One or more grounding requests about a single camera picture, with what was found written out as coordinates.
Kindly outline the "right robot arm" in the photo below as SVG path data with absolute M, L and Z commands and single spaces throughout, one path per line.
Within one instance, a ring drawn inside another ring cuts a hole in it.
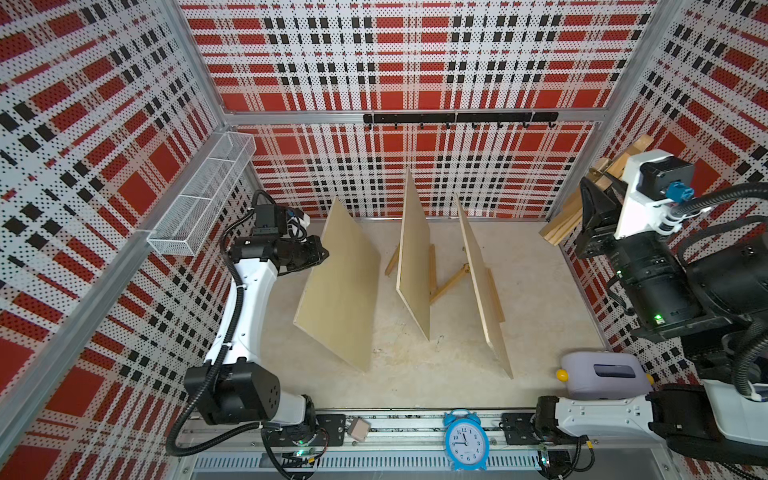
M 735 474 L 767 463 L 767 239 L 754 237 L 690 262 L 688 248 L 754 224 L 763 215 L 714 225 L 675 250 L 656 232 L 613 234 L 627 199 L 589 180 L 580 185 L 586 222 L 582 257 L 604 255 L 624 295 L 618 305 L 639 320 L 636 335 L 679 339 L 698 374 L 695 385 L 668 384 L 626 399 L 538 400 L 534 427 L 544 440 L 580 444 L 600 437 L 664 443 Z

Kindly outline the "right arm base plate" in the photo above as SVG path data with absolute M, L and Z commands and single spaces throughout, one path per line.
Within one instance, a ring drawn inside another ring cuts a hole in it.
M 509 446 L 537 445 L 540 438 L 534 427 L 534 412 L 505 412 L 499 427 Z

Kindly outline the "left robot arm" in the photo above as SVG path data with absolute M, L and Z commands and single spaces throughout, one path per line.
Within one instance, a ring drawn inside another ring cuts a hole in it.
M 255 192 L 246 213 L 219 237 L 219 253 L 231 283 L 222 322 L 203 363 L 187 370 L 188 403 L 167 435 L 165 449 L 185 457 L 237 435 L 283 430 L 291 442 L 310 443 L 319 431 L 307 395 L 283 389 L 261 359 L 270 294 L 281 276 L 309 270 L 329 257 L 309 216 Z

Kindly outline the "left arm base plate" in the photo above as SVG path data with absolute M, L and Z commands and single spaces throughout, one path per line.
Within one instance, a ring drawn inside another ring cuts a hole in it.
M 264 432 L 270 447 L 342 446 L 346 431 L 344 414 L 308 413 L 296 425 L 267 424 Z

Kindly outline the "small wooden easel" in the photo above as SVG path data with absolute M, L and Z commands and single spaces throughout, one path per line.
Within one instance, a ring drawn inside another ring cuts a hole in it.
M 593 191 L 605 192 L 609 189 L 613 179 L 621 178 L 629 158 L 645 152 L 653 141 L 651 136 L 642 135 L 616 158 L 601 158 L 583 177 L 589 187 L 579 188 L 573 193 L 563 210 L 539 232 L 539 235 L 551 245 L 560 244 L 581 224 L 584 217 L 584 201 L 590 206 L 590 194 Z

